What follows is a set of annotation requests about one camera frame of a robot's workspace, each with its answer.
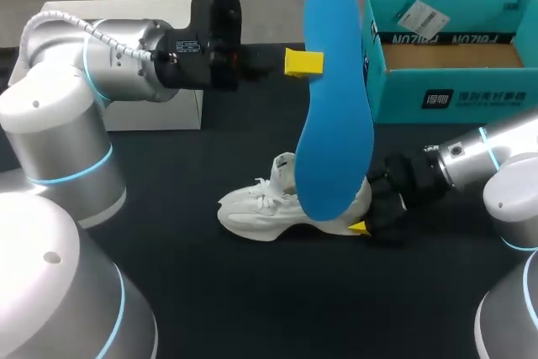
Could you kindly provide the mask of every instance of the label sticker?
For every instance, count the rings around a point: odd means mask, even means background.
[[[398,24],[427,40],[431,40],[450,20],[447,15],[417,0],[405,12]]]
[[[177,41],[176,52],[178,54],[195,54],[200,52],[202,47],[198,41]]]
[[[448,108],[451,104],[452,94],[454,94],[454,90],[451,88],[428,90],[422,100],[422,109]]]

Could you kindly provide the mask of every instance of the white box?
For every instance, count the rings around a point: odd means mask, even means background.
[[[167,21],[176,29],[191,21],[191,0],[87,0],[47,2],[41,11],[60,10],[79,18],[155,18]],[[19,60],[9,79],[9,86],[23,78]],[[117,101],[104,114],[107,130],[200,129],[203,90],[180,90],[166,103]]]

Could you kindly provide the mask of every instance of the yellow block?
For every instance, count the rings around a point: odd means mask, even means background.
[[[302,77],[323,73],[323,52],[303,52],[286,48],[284,74]]]
[[[356,223],[350,227],[348,227],[349,230],[356,231],[357,233],[361,233],[362,235],[371,235],[370,232],[367,229],[367,224],[362,221],[360,223]]]

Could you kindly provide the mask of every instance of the blue led ring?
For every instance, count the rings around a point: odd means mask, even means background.
[[[34,184],[38,184],[38,185],[54,185],[54,184],[59,184],[62,182],[76,180],[77,178],[83,177],[86,174],[93,172],[94,170],[97,170],[100,166],[102,166],[112,155],[112,150],[113,150],[112,145],[110,145],[110,149],[108,149],[107,154],[104,155],[104,157],[100,161],[95,163],[93,166],[88,167],[86,170],[82,170],[81,172],[78,172],[76,174],[71,174],[70,176],[62,177],[62,178],[56,178],[54,180],[35,180],[30,177],[28,177],[28,179]]]

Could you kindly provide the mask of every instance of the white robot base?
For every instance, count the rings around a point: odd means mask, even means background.
[[[0,358],[153,359],[150,305],[62,208],[0,194]]]

